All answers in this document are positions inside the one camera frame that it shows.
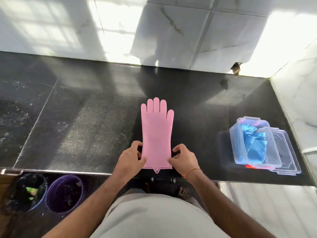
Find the bracelet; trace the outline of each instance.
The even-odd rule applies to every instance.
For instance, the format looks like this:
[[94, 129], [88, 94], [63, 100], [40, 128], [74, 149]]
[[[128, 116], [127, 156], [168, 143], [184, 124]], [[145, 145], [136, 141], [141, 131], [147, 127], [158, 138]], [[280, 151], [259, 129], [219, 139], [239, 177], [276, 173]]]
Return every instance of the bracelet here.
[[193, 169], [199, 169], [201, 172], [203, 172], [200, 168], [191, 168], [190, 170], [187, 171], [186, 174], [182, 175], [182, 177], [183, 177], [184, 179], [186, 179], [188, 182], [189, 182], [189, 180], [187, 179], [188, 173], [191, 172]]

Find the transparent plastic container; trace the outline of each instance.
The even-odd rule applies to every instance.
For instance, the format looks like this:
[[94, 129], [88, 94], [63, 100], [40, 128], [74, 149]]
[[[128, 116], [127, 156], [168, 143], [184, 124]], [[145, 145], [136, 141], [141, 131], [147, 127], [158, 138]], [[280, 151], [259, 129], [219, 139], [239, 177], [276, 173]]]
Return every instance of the transparent plastic container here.
[[271, 128], [271, 131], [279, 151], [282, 166], [270, 171], [276, 172], [279, 175], [295, 176], [296, 174], [300, 174], [301, 169], [287, 133], [279, 128]]
[[[254, 163], [248, 157], [244, 144], [244, 137], [241, 124], [252, 124], [258, 130], [256, 132], [264, 132], [265, 141], [267, 141], [266, 155], [262, 163]], [[275, 169], [282, 166], [281, 158], [277, 150], [275, 139], [271, 132], [271, 127], [266, 120], [260, 118], [247, 117], [238, 118], [237, 123], [230, 128], [230, 138], [233, 150], [233, 156], [237, 164], [248, 164], [258, 169]]]

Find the person's left hand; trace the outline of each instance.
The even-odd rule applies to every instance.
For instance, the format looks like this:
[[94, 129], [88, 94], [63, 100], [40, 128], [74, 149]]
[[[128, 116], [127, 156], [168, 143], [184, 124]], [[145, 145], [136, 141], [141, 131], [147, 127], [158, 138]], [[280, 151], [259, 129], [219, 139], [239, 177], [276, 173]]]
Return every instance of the person's left hand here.
[[142, 142], [133, 141], [131, 147], [122, 152], [112, 173], [113, 176], [128, 182], [143, 168], [146, 158], [141, 158], [138, 146], [142, 146]]

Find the person's right arm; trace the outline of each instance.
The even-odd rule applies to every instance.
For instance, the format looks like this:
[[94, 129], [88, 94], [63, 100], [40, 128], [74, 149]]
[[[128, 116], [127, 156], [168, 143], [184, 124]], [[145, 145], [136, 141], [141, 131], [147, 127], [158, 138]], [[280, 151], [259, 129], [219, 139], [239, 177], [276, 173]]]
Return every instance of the person's right arm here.
[[168, 161], [181, 175], [187, 175], [203, 201], [214, 223], [230, 237], [275, 237], [253, 218], [244, 213], [236, 204], [229, 200], [205, 175], [200, 171], [194, 153], [184, 144], [173, 148], [180, 153]]

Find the folded blue fabric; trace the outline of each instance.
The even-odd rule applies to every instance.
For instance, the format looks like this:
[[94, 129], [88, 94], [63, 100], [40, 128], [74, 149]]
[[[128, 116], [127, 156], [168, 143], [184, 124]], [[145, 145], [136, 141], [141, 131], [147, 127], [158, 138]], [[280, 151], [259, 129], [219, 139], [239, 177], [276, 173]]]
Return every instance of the folded blue fabric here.
[[265, 160], [267, 141], [264, 132], [256, 132], [252, 124], [241, 124], [244, 146], [250, 163], [261, 164]]

